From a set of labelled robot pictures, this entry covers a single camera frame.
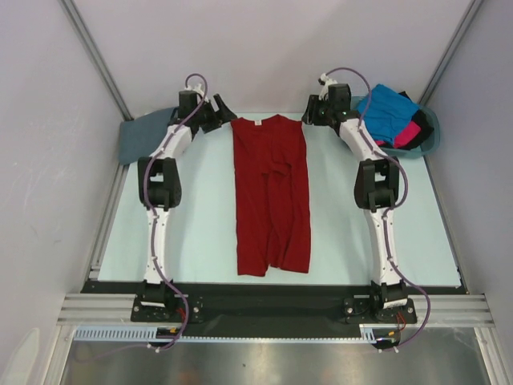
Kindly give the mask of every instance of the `white wall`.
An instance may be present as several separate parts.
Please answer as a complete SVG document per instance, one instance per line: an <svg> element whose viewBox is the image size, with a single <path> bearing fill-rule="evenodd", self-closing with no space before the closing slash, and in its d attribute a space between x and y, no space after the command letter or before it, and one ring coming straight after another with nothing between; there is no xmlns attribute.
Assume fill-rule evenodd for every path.
<svg viewBox="0 0 513 385"><path fill-rule="evenodd" d="M470 0L76 0L133 116L177 103L191 72L242 112L303 112L318 76L427 85ZM365 88L354 75L355 95Z"/></svg>
<svg viewBox="0 0 513 385"><path fill-rule="evenodd" d="M87 262L120 121L56 0L0 2L0 377L31 328L42 366Z"/></svg>
<svg viewBox="0 0 513 385"><path fill-rule="evenodd" d="M430 101L431 158L463 273L513 357L513 2L485 2Z"/></svg>

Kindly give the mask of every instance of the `purple cable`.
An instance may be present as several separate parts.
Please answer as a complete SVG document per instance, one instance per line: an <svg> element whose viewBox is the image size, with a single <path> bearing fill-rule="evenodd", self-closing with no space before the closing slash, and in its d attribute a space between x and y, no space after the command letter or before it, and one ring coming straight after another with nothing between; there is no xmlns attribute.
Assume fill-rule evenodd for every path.
<svg viewBox="0 0 513 385"><path fill-rule="evenodd" d="M194 116L194 114L196 114L200 110L200 108L203 105L205 99L207 98L208 82L207 82L206 78L202 74L198 74L198 73L190 74L185 79L185 87L188 87L189 80L191 78L195 77L195 76L201 78L201 80L203 81L203 84L205 86L205 91L204 91L203 96L201 97L200 102L198 103L196 108L194 108L194 110L192 110L192 112L189 115L187 115L187 117L185 119L183 119L176 126L176 128L173 130L171 135L166 139L166 141L164 142L164 145L160 148L160 150L158 152L156 152L155 155L153 155L151 157L150 161L147 164L146 170L144 171L144 180L143 180L144 203L146 204L148 209L150 209L153 212L153 215L155 216L153 218L153 224L151 226L151 241L150 241L150 250L151 250L151 255L153 256L153 264L155 266L157 274L160 276L160 279L171 290L173 290L173 292L175 292L175 294L177 294L182 299L182 301L184 302L184 306L185 306L185 317L184 317L184 321L182 322L182 326L181 326L180 330L178 331L178 333L176 335L174 335L172 337L172 340L170 342L168 342L166 345L160 346L160 347L157 347L157 348L153 348L156 352L166 351L167 349L172 347L175 344L175 342L182 336L182 334L185 331L185 328L187 327L187 323L188 323L188 319L189 319L189 304L188 304L188 301L187 301L187 298L185 297L185 295L180 290L178 290L178 288L176 286L174 286L164 276L164 273L162 272L162 269L160 268L159 263L157 262L157 256L155 255L155 235L156 235L156 226L157 226L157 219L158 219L158 217L156 216L157 212L156 212L155 206L153 206L151 204L150 198L148 196L148 180L150 178L151 167L155 163L156 159L160 155L162 155L164 153L166 147L168 146L168 144L171 141L171 139L173 138L173 136ZM91 363L91 362L93 362L93 361L95 361L97 359L102 359L102 358L108 357L110 355L113 355L115 353L118 353L120 351L125 351L125 350L132 349L132 348L135 348L135 347L146 347L146 348L148 348L149 345L148 344L144 344L144 343L135 343L135 344L132 344L132 345L127 345L127 346L119 347L119 348L114 349L112 351L108 351L106 353L102 353L101 355L96 355L95 357L92 357L90 359L86 359L86 360L78 360L78 359L76 359L75 361L78 362L78 363Z"/></svg>
<svg viewBox="0 0 513 385"><path fill-rule="evenodd" d="M386 221L387 220L387 214L390 212L390 210L393 210L393 209L396 209L398 207L401 207L404 204L404 202L406 201L406 197L408 196L408 177L406 175L406 171L404 170L404 168L393 157L387 156L387 155L381 154L378 151L375 151L374 150L374 146L370 143L369 138L367 138L365 133L360 129L360 127L362 125L363 117L366 115L367 110L369 110L370 100L371 100L371 96L372 96L372 90L370 89L369 82L367 81L365 76L363 76L360 72L354 70L353 68L348 68L348 67L334 68L333 70L331 70L329 72L326 72L326 76L330 75L330 74L333 74L336 71L349 71L349 72L353 72L354 74L358 75L360 77L360 79L363 80L363 83L366 84L367 91L369 92L369 95L367 97L366 107L363 109L363 113L361 114L360 119L358 120L358 132L362 136L362 139L366 142L367 147L369 147L369 150L374 155L379 156L379 157L381 157L383 159L387 159L388 161L390 161L390 162L394 163L396 166L398 166L399 171L400 171L400 173L402 175L402 179L404 180L404 193L402 194L402 198L399 200L399 202L396 205L393 205L393 206L389 207L387 210L385 210L385 212L383 213L383 216L382 216L382 220L383 220L383 233L384 233L384 236L385 236L385 247L386 247L387 260L391 264L391 266L394 269L395 273L405 283L407 283L408 285L414 287L424 297L426 297L427 309L426 309L426 317L424 318L424 321L422 321L422 324L417 329L417 331L415 331L415 333L413 333L413 335L411 337L409 337L406 341L401 342L401 343L398 344L398 347L399 346L402 347L402 346L410 343L411 341L413 341L424 330L424 328L427 325L427 322L429 321L430 314L431 314L431 300L430 300L429 295L427 294L427 292L421 286L414 284L412 281L410 281L408 278L406 278L406 276L401 272L401 270L399 270L398 266L393 261L392 251L390 249L390 240L389 240L389 237L388 237L388 223Z"/></svg>

